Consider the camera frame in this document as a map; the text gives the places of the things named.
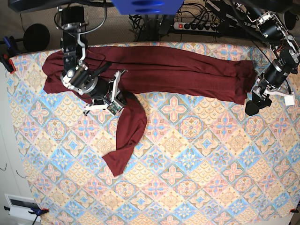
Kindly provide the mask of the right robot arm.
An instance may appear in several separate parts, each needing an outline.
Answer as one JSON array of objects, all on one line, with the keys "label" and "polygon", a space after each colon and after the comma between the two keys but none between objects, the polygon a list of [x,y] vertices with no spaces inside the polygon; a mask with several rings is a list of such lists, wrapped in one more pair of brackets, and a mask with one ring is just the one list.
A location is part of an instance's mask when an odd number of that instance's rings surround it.
[{"label": "right robot arm", "polygon": [[102,61],[94,71],[85,63],[88,44],[84,35],[88,31],[85,29],[87,22],[84,19],[84,8],[58,7],[54,22],[57,29],[63,32],[60,41],[63,52],[63,72],[60,79],[63,86],[91,101],[85,106],[84,115],[94,110],[107,110],[111,115],[119,113],[127,104],[118,87],[126,70],[117,71],[107,81],[100,75],[112,65],[111,62]]}]

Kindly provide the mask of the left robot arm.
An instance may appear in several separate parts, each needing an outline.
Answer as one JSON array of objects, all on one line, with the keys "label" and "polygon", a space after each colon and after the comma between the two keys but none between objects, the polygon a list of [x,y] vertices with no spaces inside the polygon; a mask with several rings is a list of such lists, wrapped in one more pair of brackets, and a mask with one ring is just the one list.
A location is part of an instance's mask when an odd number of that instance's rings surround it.
[{"label": "left robot arm", "polygon": [[300,47],[278,17],[288,11],[291,0],[231,0],[230,5],[240,26],[251,36],[268,44],[275,55],[264,73],[256,79],[252,99],[245,113],[253,116],[271,106],[271,95],[282,96],[286,106],[295,104],[295,94],[288,84],[289,74],[296,74],[300,64]]}]

